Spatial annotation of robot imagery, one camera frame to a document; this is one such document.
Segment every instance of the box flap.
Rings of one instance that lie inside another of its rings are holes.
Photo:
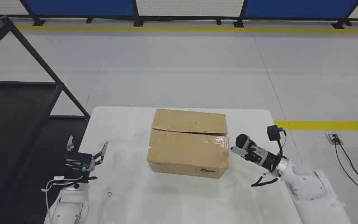
[[[157,109],[152,128],[171,132],[228,133],[225,114]]]
[[[227,169],[228,145],[225,136],[152,130],[147,160]]]

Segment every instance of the blue wall panel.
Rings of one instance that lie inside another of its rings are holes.
[[[131,0],[27,0],[35,15],[132,16]]]
[[[342,18],[356,0],[248,0],[245,17]]]

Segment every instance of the white wall panel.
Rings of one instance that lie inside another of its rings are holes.
[[[137,0],[140,16],[239,16],[243,0]]]
[[[352,12],[349,18],[358,18],[358,7]]]
[[[28,15],[19,0],[0,0],[0,15]]]

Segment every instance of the white cable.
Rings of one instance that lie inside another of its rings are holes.
[[[47,198],[47,192],[51,189],[52,184],[51,184],[51,186],[48,188],[49,184],[50,184],[51,182],[56,181],[56,180],[76,181],[76,180],[80,180],[81,178],[83,178],[83,176],[81,176],[80,178],[77,178],[77,179],[52,179],[52,180],[50,180],[50,181],[47,182],[45,189],[41,189],[43,192],[45,192],[46,208],[47,208],[47,214],[46,214],[46,216],[49,218],[50,224],[52,224],[52,219],[51,219],[51,214],[50,214],[49,201],[48,201],[48,198]],[[67,184],[65,184],[65,183],[63,183],[63,184],[54,183],[53,185],[67,185]]]

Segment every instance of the white table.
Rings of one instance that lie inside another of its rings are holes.
[[[266,110],[179,110],[226,114],[230,145],[245,133],[266,150],[279,150],[266,133],[273,125]],[[266,170],[231,152],[229,169],[220,179],[152,172],[146,159],[155,112],[156,108],[94,109],[79,151],[95,154],[109,144],[103,164],[91,174],[98,180],[91,182],[87,224],[302,224],[285,184],[251,188]]]

